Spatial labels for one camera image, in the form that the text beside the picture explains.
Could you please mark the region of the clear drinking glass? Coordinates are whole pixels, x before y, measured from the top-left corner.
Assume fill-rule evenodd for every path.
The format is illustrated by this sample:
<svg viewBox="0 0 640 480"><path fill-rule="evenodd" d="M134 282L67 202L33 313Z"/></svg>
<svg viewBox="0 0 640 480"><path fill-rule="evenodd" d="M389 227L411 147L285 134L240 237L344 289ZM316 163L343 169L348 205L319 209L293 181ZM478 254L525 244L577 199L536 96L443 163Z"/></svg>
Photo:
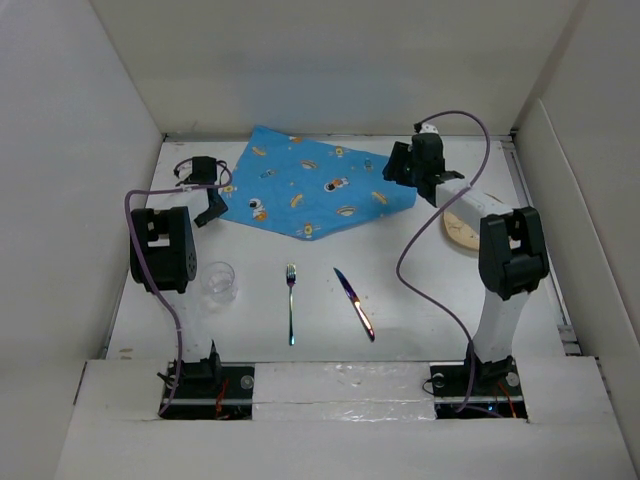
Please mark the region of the clear drinking glass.
<svg viewBox="0 0 640 480"><path fill-rule="evenodd" d="M235 270L226 262L207 264L200 273L203 305L209 309L230 305L237 296Z"/></svg>

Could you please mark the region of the iridescent fork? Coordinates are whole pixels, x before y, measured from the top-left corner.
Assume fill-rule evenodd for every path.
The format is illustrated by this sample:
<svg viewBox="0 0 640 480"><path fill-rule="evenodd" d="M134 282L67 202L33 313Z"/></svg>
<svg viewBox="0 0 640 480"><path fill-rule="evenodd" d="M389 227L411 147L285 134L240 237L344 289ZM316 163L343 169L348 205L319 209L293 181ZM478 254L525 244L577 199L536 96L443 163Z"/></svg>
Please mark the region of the iridescent fork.
<svg viewBox="0 0 640 480"><path fill-rule="evenodd" d="M295 345L295 332L294 332L294 295L293 288L296 284L296 267L293 263L288 263L286 266L286 284L288 287L288 323L289 323L289 345Z"/></svg>

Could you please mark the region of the blue space-print placemat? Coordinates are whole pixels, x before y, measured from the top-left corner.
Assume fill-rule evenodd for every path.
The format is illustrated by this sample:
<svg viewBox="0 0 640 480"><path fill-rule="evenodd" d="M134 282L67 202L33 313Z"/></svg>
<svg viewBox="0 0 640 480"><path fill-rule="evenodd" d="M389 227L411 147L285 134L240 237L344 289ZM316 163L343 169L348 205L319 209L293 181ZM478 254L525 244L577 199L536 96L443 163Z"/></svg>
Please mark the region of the blue space-print placemat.
<svg viewBox="0 0 640 480"><path fill-rule="evenodd" d="M220 190L225 220L316 240L410 209L416 193L383 179L388 158L256 127Z"/></svg>

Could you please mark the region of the iridescent knife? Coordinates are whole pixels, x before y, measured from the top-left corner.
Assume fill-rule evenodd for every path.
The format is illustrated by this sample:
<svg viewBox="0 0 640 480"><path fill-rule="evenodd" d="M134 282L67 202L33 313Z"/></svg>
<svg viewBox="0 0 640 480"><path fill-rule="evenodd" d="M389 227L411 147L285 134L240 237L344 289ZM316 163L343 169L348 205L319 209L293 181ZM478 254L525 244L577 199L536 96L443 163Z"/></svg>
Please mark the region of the iridescent knife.
<svg viewBox="0 0 640 480"><path fill-rule="evenodd" d="M345 294L347 296L347 298L349 299L354 311L356 312L356 315L359 318L359 321L361 322L361 325L363 326L364 331L366 332L366 335L369 339L369 341L371 343L373 343L376 339L375 336L375 331L374 331L374 327L369 319L369 317L367 316L367 314L364 312L362 305L361 305L361 301L357 295L357 293L355 292L354 288L351 286L350 282L348 281L348 279L346 278L346 276L336 267L333 268L341 286L343 287Z"/></svg>

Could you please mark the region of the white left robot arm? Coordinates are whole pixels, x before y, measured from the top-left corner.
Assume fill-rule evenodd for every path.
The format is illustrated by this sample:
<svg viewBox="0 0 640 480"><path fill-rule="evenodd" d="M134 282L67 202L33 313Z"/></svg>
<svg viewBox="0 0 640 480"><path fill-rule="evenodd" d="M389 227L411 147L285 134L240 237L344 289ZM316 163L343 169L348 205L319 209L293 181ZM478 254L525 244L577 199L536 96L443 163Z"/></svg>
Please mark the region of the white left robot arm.
<svg viewBox="0 0 640 480"><path fill-rule="evenodd" d="M175 187L164 190L134 189L125 194L124 211L130 239L130 272L134 281L144 286L172 318L176 335L176 358L159 377L171 393L193 388L201 396L216 394L223 384L219 354L215 347L197 362L184 360L183 324L175 307L163 296L166 291L184 294L197 273L197 256L192 227L202 227L228 210L219 190L230 184L232 174L227 163L210 156L193 156L174 168L178 173L187 165L190 174ZM186 206L164 210L131 207L135 196L160 196L188 191L203 191L207 209L191 218Z"/></svg>

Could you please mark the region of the beige round plate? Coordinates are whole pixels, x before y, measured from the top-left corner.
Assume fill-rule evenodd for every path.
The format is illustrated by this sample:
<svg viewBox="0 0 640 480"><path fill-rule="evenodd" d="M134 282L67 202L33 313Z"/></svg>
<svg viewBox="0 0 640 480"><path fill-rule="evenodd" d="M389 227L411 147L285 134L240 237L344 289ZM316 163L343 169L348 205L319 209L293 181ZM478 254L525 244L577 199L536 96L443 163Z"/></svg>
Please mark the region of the beige round plate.
<svg viewBox="0 0 640 480"><path fill-rule="evenodd" d="M460 185L437 187L435 205L442 208L442 225L449 238L461 247L478 251L480 221L487 215L512 211L497 197Z"/></svg>

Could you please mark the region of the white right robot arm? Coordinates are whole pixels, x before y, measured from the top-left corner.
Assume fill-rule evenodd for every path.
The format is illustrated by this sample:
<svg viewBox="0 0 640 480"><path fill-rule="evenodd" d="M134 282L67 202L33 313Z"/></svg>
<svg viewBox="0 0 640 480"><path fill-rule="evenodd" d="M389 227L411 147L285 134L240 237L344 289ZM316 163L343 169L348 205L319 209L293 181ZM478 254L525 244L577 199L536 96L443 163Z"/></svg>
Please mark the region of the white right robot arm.
<svg viewBox="0 0 640 480"><path fill-rule="evenodd" d="M435 132L397 142L383 177L414 188L436 208L445 208L479 236L478 271L485 300L462 381L483 394L507 374L512 343L525 304L549 274L542 223L533 207L512 208L445 169L444 145Z"/></svg>

